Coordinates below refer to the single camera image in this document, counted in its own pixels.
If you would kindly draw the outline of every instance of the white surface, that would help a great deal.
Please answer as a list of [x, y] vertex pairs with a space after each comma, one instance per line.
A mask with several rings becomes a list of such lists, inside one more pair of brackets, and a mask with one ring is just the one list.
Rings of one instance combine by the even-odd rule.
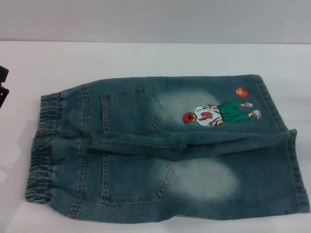
[[309, 0], [0, 2], [0, 40], [311, 43]]
[[10, 94], [0, 109], [0, 231], [311, 232], [310, 214], [234, 221], [174, 217], [161, 223], [121, 225], [72, 220], [23, 197], [41, 95], [106, 78], [250, 73], [264, 78], [286, 125], [298, 130], [297, 155], [311, 195], [310, 64], [311, 45], [0, 42], [0, 65], [10, 69], [4, 84]]

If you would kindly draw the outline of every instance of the sneaker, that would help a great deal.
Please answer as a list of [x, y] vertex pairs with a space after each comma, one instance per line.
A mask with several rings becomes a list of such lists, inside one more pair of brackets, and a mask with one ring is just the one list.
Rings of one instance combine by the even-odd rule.
[[246, 107], [249, 107], [249, 108], [252, 108], [252, 107], [253, 107], [253, 104], [252, 104], [252, 103], [249, 103], [249, 102], [244, 102], [243, 104], [245, 104]]
[[260, 111], [258, 109], [252, 111], [253, 115], [252, 117], [256, 120], [260, 119]]

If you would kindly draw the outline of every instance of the white jersey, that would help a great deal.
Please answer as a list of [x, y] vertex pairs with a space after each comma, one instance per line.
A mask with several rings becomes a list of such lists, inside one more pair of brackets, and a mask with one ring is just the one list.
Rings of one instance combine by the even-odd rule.
[[196, 121], [203, 126], [215, 126], [217, 121], [223, 120], [218, 108], [211, 108], [209, 104], [197, 106], [194, 110]]

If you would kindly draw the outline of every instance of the gray wall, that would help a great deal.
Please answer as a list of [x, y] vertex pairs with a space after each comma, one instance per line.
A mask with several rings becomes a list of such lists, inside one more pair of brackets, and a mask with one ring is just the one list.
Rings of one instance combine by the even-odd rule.
[[0, 0], [0, 40], [311, 43], [311, 0]]

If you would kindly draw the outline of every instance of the red hair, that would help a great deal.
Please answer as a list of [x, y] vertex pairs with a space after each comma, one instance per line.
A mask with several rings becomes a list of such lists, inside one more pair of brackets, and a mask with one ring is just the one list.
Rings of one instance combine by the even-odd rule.
[[192, 112], [188, 112], [188, 113], [184, 114], [184, 116], [183, 116], [183, 120], [185, 123], [192, 122], [193, 119], [194, 119], [194, 117], [193, 117]]

